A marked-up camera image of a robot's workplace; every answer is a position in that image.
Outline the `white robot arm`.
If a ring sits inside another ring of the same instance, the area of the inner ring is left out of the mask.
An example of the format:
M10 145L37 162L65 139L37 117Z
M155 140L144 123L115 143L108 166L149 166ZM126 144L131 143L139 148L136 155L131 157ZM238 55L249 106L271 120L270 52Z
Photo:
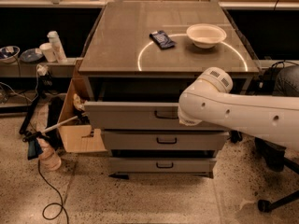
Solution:
M232 87L225 71L209 67L180 95L179 122L205 121L299 150L297 98L231 94Z

